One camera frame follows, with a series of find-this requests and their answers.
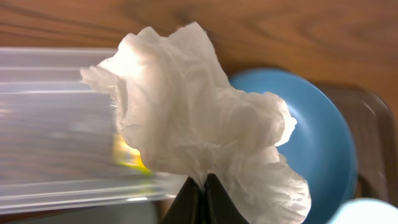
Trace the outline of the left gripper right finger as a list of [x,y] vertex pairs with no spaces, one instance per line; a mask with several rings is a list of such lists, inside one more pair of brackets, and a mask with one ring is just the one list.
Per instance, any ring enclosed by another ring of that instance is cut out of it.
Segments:
[[215,174],[208,174],[205,182],[204,214],[207,224],[249,224]]

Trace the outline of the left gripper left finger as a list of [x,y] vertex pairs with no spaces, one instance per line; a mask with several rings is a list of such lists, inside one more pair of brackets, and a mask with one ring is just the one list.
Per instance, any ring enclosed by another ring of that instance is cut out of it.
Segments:
[[174,198],[160,224],[203,224],[205,223],[204,194],[190,177]]

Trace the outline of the yellow snack wrapper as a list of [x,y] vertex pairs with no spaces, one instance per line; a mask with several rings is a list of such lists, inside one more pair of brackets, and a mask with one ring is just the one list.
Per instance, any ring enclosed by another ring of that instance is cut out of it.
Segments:
[[132,168],[145,175],[154,175],[142,162],[141,154],[137,149],[131,148],[119,134],[113,138],[113,161],[117,165]]

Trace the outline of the white napkin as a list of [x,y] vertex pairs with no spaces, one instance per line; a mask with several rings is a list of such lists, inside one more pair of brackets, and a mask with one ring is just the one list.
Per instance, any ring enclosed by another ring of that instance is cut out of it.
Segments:
[[296,119],[271,92],[233,88],[204,29],[193,22],[162,37],[151,27],[128,34],[118,51],[80,71],[116,104],[116,127],[153,171],[215,174],[249,223],[302,223],[308,182],[277,148]]

